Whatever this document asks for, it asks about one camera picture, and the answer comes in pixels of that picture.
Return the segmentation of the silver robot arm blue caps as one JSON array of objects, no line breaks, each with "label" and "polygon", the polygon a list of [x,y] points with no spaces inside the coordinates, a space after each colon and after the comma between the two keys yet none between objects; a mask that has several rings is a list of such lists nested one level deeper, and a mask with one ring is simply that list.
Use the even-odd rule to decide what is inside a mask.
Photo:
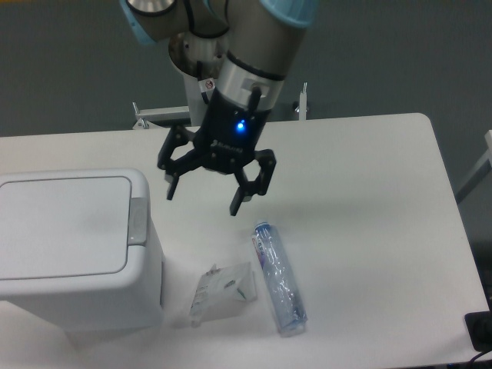
[{"label": "silver robot arm blue caps", "polygon": [[206,62],[220,64],[199,129],[173,125],[159,151],[169,195],[196,168],[235,176],[231,215],[267,193],[276,158],[256,144],[317,7],[316,1],[121,2],[141,42],[179,36],[197,73]]}]

